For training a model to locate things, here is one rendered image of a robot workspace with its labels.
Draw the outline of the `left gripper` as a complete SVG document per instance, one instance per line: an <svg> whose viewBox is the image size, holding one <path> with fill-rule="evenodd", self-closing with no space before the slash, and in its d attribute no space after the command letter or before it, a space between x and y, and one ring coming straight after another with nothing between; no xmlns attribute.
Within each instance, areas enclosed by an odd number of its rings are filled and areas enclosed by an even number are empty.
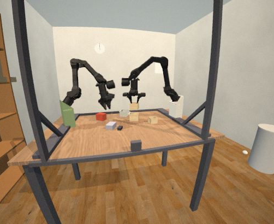
<svg viewBox="0 0 274 224"><path fill-rule="evenodd" d="M108 108L111 109L111 101L113 99L113 96L112 95L108 96L107 90L99 91L99 94L101 98L98 100L98 103L100 103L105 110L106 110L106 106L108 106Z"/></svg>

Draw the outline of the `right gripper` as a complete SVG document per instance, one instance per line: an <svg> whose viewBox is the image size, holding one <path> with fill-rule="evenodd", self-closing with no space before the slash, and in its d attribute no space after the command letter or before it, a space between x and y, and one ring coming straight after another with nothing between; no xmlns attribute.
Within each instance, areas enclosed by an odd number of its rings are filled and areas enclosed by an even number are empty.
<svg viewBox="0 0 274 224"><path fill-rule="evenodd" d="M132 89L134 89L134 88L135 88L135 89L138 89L137 86L131 86L130 88L132 88ZM129 93L128 93L128 92L123 93L123 97L126 97L126 96L129 98L130 103L132 104L132 97L129 96ZM145 93L138 93L136 96L138 96L138 98L137 98L137 104L138 104L139 99L140 99L141 97L145 97L146 94L145 94Z"/></svg>

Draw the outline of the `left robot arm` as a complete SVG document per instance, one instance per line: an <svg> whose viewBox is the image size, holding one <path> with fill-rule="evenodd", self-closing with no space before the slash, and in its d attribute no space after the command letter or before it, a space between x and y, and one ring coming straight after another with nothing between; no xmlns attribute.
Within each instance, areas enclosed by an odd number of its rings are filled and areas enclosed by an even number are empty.
<svg viewBox="0 0 274 224"><path fill-rule="evenodd" d="M107 89L115 88L115 83L113 80L106 81L106 79L104 79L101 74L97 73L87 63L87 61L72 58L70 60L70 65L72 67L73 87L72 87L72 91L67 92L67 96L63 100L65 104L71 106L74 103L74 99L76 100L77 98L81 97L81 88L79 88L79 82L78 82L78 69L82 67L85 67L93 76L95 76L97 81L96 87L98 86L99 91L106 90L106 87Z"/></svg>

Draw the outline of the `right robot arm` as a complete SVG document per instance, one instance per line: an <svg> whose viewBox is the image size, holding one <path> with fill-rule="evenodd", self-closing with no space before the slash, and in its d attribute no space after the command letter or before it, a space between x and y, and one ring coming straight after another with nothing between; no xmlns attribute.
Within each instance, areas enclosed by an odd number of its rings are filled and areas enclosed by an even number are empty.
<svg viewBox="0 0 274 224"><path fill-rule="evenodd" d="M168 59L164 56L158 57L158 58L155 58L155 57L151 56L140 67L138 67L138 68L131 71L131 74L129 76L130 81L128 81L128 78L122 78L122 82L121 82L122 86L129 86L129 85L130 86L138 86L138 80L140 80L140 79L137 78L137 77L139 76L139 74L145 68L147 68L153 62L160 63L160 65L162 66L163 75L164 75L164 82L166 84L166 87L163 87L165 89L164 93L167 96L170 96L170 98L172 99L172 102L177 102L180 99L180 96L178 96L178 94L175 92L175 90L172 89L171 86L170 86L169 74L168 74ZM135 88L134 89L130 88L129 96L135 96L137 94L138 94L138 90L136 90Z"/></svg>

